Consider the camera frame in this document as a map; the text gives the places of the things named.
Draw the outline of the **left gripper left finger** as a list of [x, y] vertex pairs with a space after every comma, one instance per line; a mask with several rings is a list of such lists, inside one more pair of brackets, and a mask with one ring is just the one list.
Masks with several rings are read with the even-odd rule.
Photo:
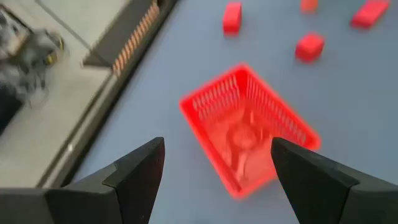
[[2, 188], [2, 224], [148, 223], [162, 179], [163, 137], [60, 188]]

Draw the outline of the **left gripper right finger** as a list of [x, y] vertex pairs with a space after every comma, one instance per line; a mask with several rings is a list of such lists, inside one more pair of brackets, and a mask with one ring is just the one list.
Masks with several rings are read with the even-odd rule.
[[300, 223], [397, 224], [397, 186], [283, 138], [271, 156]]

